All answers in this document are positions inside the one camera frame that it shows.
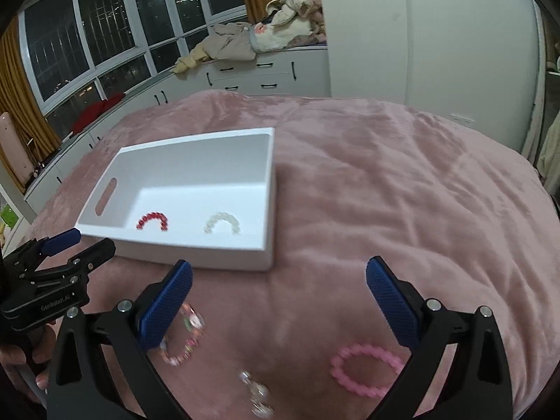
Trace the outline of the person's left hand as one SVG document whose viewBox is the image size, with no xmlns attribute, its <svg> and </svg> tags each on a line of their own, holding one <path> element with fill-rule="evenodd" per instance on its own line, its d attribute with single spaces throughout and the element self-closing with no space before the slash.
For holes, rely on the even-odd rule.
<svg viewBox="0 0 560 420">
<path fill-rule="evenodd" d="M 44 368 L 41 373 L 35 374 L 33 384 L 29 384 L 24 376 L 32 374 L 31 366 L 29 366 L 31 361 L 35 366 L 49 364 L 57 338 L 55 325 L 56 321 L 51 321 L 43 326 L 42 332 L 37 332 L 33 336 L 31 358 L 28 358 L 26 353 L 16 345 L 6 342 L 1 344 L 1 366 L 15 388 L 20 392 L 25 392 L 29 397 L 34 396 L 34 390 L 45 391 L 48 387 L 48 368 Z"/>
</svg>

